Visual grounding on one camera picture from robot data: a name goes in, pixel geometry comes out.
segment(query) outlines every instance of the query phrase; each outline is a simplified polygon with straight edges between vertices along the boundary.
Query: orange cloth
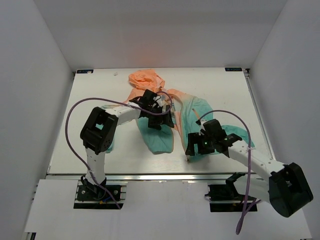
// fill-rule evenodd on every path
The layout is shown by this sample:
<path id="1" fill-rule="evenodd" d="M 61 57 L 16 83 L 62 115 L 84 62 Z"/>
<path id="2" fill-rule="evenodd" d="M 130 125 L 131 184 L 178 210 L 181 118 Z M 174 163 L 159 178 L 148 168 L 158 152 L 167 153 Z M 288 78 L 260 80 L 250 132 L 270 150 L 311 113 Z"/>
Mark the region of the orange cloth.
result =
<path id="1" fill-rule="evenodd" d="M 129 75 L 129 83 L 133 85 L 134 88 L 125 102 L 142 96 L 146 89 L 156 93 L 163 91 L 163 87 L 165 86 L 165 80 L 163 80 L 154 69 L 144 69 L 131 73 Z"/>

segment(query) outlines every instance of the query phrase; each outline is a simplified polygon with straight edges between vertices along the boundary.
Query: white platform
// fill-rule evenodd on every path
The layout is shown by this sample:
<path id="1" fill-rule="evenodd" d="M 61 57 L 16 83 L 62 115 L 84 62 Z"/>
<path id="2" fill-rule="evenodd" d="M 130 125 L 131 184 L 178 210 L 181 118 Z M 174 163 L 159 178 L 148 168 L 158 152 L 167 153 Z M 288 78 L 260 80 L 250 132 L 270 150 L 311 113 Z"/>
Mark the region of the white platform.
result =
<path id="1" fill-rule="evenodd" d="M 67 111 L 77 101 L 88 97 L 125 101 L 132 90 L 128 76 L 136 70 L 138 69 L 95 69 L 93 73 L 76 74 Z M 226 72 L 224 68 L 158 68 L 156 72 L 165 80 L 166 89 L 177 89 L 203 98 L 215 110 L 228 110 L 239 115 L 247 123 L 256 148 L 269 155 L 243 72 Z M 102 101 L 84 102 L 71 115 L 70 141 L 83 157 L 86 154 L 80 139 L 80 131 L 91 110 L 105 104 L 107 103 Z M 222 125 L 243 128 L 239 120 L 232 115 L 215 113 L 214 116 Z M 56 141 L 48 173 L 84 174 L 85 166 L 67 146 L 64 124 L 65 119 Z M 198 162 L 188 164 L 180 136 L 175 130 L 173 133 L 173 152 L 154 155 L 144 143 L 135 121 L 119 126 L 115 133 L 113 151 L 105 157 L 104 171 L 107 174 L 195 174 L 247 171 L 242 164 L 222 154 L 210 155 Z"/>
<path id="2" fill-rule="evenodd" d="M 77 180 L 39 182 L 25 232 L 35 240 L 299 240 L 310 238 L 302 210 L 289 218 L 268 203 L 249 212 L 210 212 L 204 183 L 129 182 L 121 210 L 73 209 Z"/>

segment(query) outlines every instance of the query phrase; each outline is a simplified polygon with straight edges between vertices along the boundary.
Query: cloth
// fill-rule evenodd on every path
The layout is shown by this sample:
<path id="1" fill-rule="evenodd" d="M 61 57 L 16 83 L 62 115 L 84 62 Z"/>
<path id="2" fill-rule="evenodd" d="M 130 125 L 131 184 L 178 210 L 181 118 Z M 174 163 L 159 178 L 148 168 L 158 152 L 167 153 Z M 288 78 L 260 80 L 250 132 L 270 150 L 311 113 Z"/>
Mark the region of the cloth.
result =
<path id="1" fill-rule="evenodd" d="M 167 92 L 173 101 L 171 116 L 174 123 L 174 129 L 178 131 L 183 149 L 187 149 L 188 134 L 197 133 L 200 130 L 200 126 L 196 124 L 196 121 L 200 116 L 212 110 L 208 102 L 202 98 L 192 96 L 190 94 L 181 92 L 176 89 L 166 90 L 165 81 L 155 72 L 154 69 L 139 70 L 129 75 L 129 83 L 134 87 L 125 101 L 142 96 L 146 89 L 153 92 L 164 91 Z M 162 95 L 163 102 L 169 103 L 169 99 L 166 95 Z M 212 113 L 204 117 L 205 120 L 212 120 L 214 115 Z M 172 129 L 169 126 L 162 125 L 161 130 L 155 130 L 148 128 L 148 119 L 142 117 L 136 120 L 137 126 L 142 135 L 143 141 L 148 146 L 149 150 L 154 154 L 159 153 L 171 153 L 174 148 L 174 136 Z M 232 125 L 222 125 L 226 134 L 237 134 L 244 141 L 248 143 L 248 133 L 246 130 Z M 192 156 L 189 161 L 199 160 L 204 155 L 198 154 L 197 145 L 195 147 L 196 155 Z"/>

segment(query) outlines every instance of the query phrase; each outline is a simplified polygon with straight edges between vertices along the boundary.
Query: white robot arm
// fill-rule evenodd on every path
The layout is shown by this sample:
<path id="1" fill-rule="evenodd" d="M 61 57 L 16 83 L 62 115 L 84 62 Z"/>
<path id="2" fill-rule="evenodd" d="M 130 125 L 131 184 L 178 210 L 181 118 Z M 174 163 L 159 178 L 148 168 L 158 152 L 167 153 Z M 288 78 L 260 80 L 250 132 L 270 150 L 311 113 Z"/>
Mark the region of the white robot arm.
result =
<path id="1" fill-rule="evenodd" d="M 197 122 L 200 132 L 188 134 L 188 146 L 185 154 L 195 155 L 195 145 L 199 154 L 215 151 L 248 166 L 249 148 L 241 137 L 232 133 L 227 135 L 218 120 Z M 249 196 L 270 203 L 282 216 L 290 217 L 297 210 L 313 200 L 313 194 L 302 169 L 295 163 L 284 164 L 275 161 L 256 149 L 251 151 L 251 169 L 255 174 L 250 178 Z M 238 195 L 245 195 L 247 175 L 235 173 L 226 180 L 228 200 Z M 209 192 L 211 200 L 216 194 Z"/>
<path id="2" fill-rule="evenodd" d="M 105 155 L 114 139 L 116 127 L 141 117 L 148 118 L 149 128 L 161 130 L 161 125 L 174 127 L 170 106 L 162 105 L 161 96 L 150 90 L 146 90 L 143 96 L 130 100 L 128 106 L 106 110 L 95 107 L 89 115 L 80 133 L 89 166 L 85 177 L 81 177 L 81 182 L 95 199 L 105 195 L 97 184 L 106 185 Z"/>

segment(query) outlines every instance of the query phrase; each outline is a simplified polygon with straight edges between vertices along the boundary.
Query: purple cable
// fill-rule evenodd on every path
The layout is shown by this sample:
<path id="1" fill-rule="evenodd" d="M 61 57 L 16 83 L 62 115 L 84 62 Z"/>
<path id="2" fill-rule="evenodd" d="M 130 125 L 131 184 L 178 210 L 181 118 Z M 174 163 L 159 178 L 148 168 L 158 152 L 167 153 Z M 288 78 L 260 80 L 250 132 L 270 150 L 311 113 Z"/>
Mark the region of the purple cable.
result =
<path id="1" fill-rule="evenodd" d="M 249 205 L 249 207 L 247 208 L 247 210 L 245 210 L 245 214 L 247 214 L 254 205 L 257 205 L 257 204 L 259 204 L 259 203 L 261 203 L 261 202 L 262 202 L 261 200 L 258 200 L 258 201 L 257 201 L 257 199 L 255 198 L 255 199 L 252 201 L 252 203 Z"/>
<path id="2" fill-rule="evenodd" d="M 250 135 L 250 131 L 248 126 L 246 125 L 246 123 L 236 114 L 234 114 L 231 111 L 226 111 L 226 110 L 211 110 L 208 111 L 207 113 L 205 113 L 204 115 L 202 115 L 199 118 L 199 121 L 206 115 L 210 114 L 210 113 L 215 113 L 215 112 L 221 112 L 221 113 L 227 113 L 227 114 L 231 114 L 233 116 L 235 116 L 237 119 L 240 120 L 240 122 L 243 124 L 243 126 L 245 127 L 245 130 L 248 133 L 248 173 L 247 173 L 247 180 L 246 180 L 246 188 L 245 188 L 245 195 L 244 195 L 244 200 L 243 200 L 243 208 L 242 208 L 242 213 L 241 213 L 241 217 L 239 219 L 239 222 L 236 226 L 236 230 L 235 230 L 235 234 L 239 235 L 242 225 L 244 223 L 244 219 L 245 216 L 247 214 L 247 204 L 248 204 L 248 196 L 249 196 L 249 188 L 250 188 L 250 176 L 251 176 L 251 135 Z"/>
<path id="3" fill-rule="evenodd" d="M 71 116 L 71 113 L 73 112 L 73 110 L 76 108 L 76 106 L 78 106 L 79 104 L 83 103 L 83 102 L 86 102 L 86 101 L 90 101 L 90 100 L 100 100 L 100 101 L 105 101 L 105 102 L 110 102 L 110 103 L 114 103 L 114 104 L 119 104 L 119 105 L 123 105 L 123 106 L 128 106 L 130 108 L 133 108 L 133 109 L 139 109 L 145 113 L 148 113 L 148 114 L 151 114 L 151 115 L 154 115 L 154 116 L 159 116 L 159 115 L 165 115 L 167 113 L 170 112 L 171 108 L 172 108 L 172 105 L 173 105 L 173 102 L 172 102 L 172 99 L 171 97 L 169 96 L 168 93 L 166 93 L 165 91 L 158 91 L 157 94 L 165 94 L 169 97 L 169 100 L 170 100 L 170 108 L 165 111 L 165 112 L 162 112 L 162 113 L 153 113 L 153 112 L 150 112 L 150 111 L 147 111 L 145 109 L 142 109 L 140 107 L 137 107 L 137 106 L 132 106 L 132 105 L 128 105 L 126 103 L 123 103 L 123 102 L 119 102 L 119 101 L 113 101 L 113 100 L 109 100 L 109 99 L 106 99 L 106 98 L 101 98 L 101 97 L 88 97 L 88 98 L 84 98 L 78 102 L 76 102 L 70 109 L 68 115 L 66 116 L 66 120 L 65 120 L 65 126 L 64 126 L 64 134 L 65 134 L 65 140 L 66 140 L 66 143 L 68 144 L 69 148 L 71 149 L 71 151 L 73 152 L 73 154 L 78 158 L 80 159 L 80 161 L 86 166 L 86 168 L 88 169 L 89 173 L 90 173 L 90 176 L 92 178 L 92 180 L 94 181 L 94 183 L 99 186 L 102 190 L 104 190 L 105 192 L 107 192 L 109 194 L 109 196 L 111 197 L 111 199 L 114 201 L 114 203 L 116 204 L 116 206 L 118 207 L 118 209 L 121 209 L 119 204 L 117 203 L 116 199 L 114 198 L 114 196 L 111 194 L 111 192 L 106 189 L 104 186 L 102 186 L 101 184 L 99 184 L 95 178 L 95 176 L 93 175 L 93 173 L 91 172 L 91 168 L 90 166 L 86 163 L 86 161 L 76 152 L 76 150 L 73 148 L 73 146 L 71 145 L 70 143 L 70 140 L 69 140 L 69 135 L 68 135 L 68 126 L 69 126 L 69 120 L 70 120 L 70 116 Z"/>

